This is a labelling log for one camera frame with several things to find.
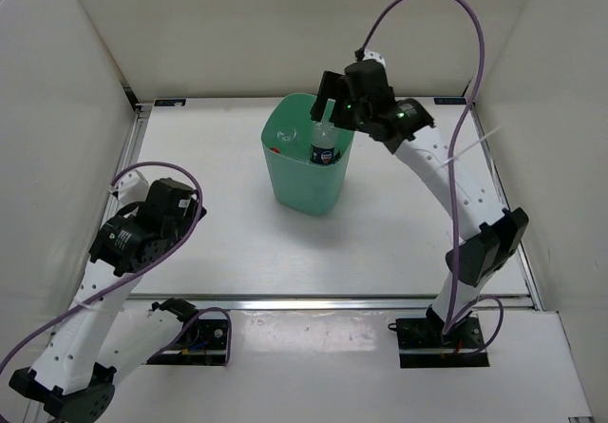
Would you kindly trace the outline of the blue label clear bottle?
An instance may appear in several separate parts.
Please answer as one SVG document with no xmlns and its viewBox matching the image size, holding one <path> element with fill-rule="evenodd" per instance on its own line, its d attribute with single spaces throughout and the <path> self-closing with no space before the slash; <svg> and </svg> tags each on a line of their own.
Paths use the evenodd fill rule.
<svg viewBox="0 0 608 423">
<path fill-rule="evenodd" d="M 331 122 L 314 122 L 310 161 L 326 165 L 333 161 L 338 130 Z"/>
</svg>

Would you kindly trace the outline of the red label clear bottle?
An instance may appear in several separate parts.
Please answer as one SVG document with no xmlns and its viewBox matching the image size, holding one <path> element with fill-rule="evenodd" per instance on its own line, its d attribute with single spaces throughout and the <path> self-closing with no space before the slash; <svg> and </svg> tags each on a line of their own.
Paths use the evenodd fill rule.
<svg viewBox="0 0 608 423">
<path fill-rule="evenodd" d="M 292 125 L 286 125 L 276 131 L 270 148 L 279 155 L 293 155 L 298 148 L 298 139 L 297 128 Z"/>
</svg>

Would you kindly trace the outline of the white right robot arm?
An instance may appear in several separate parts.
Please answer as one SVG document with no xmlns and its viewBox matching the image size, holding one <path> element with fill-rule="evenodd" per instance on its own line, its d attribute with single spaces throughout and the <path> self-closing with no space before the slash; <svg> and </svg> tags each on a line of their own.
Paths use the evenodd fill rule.
<svg viewBox="0 0 608 423">
<path fill-rule="evenodd" d="M 517 251 L 529 218 L 521 208 L 508 209 L 478 183 L 453 156 L 434 118 L 418 101 L 399 100 L 385 67 L 362 59 L 343 72 L 324 71 L 311 109 L 315 122 L 326 117 L 341 130 L 357 131 L 383 144 L 411 169 L 452 220 L 453 246 L 446 253 L 450 275 L 427 309 L 427 337 L 446 347 L 482 289 Z"/>
</svg>

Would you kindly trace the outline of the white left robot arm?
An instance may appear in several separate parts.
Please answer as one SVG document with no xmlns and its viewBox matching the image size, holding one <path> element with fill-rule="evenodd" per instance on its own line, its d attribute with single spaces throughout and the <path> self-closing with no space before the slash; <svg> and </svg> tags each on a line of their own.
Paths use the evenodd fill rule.
<svg viewBox="0 0 608 423">
<path fill-rule="evenodd" d="M 127 375 L 172 344 L 188 347 L 198 339 L 200 311 L 169 299 L 154 304 L 122 342 L 105 342 L 134 288 L 186 244 L 206 214 L 199 181 L 178 165 L 172 168 L 187 181 L 150 183 L 138 163 L 115 177 L 110 191 L 120 208 L 92 242 L 68 310 L 18 344 L 54 332 L 32 365 L 12 373 L 9 385 L 59 422 L 97 421 Z"/>
</svg>

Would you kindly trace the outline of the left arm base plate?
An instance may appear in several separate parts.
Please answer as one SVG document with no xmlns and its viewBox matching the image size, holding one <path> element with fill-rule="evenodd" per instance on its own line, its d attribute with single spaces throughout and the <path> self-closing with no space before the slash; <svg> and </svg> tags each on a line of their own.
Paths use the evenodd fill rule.
<svg viewBox="0 0 608 423">
<path fill-rule="evenodd" d="M 225 366 L 229 334 L 226 318 L 200 319 L 176 344 L 148 359 L 146 365 Z"/>
</svg>

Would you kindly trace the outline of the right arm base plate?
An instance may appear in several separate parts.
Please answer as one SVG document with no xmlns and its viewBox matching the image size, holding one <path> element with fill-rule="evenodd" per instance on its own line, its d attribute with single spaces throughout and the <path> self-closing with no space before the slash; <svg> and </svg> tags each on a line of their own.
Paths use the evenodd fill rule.
<svg viewBox="0 0 608 423">
<path fill-rule="evenodd" d="M 448 336 L 442 336 L 426 318 L 397 318 L 388 325 L 397 336 L 401 369 L 455 369 L 489 367 L 477 317 L 470 317 Z"/>
</svg>

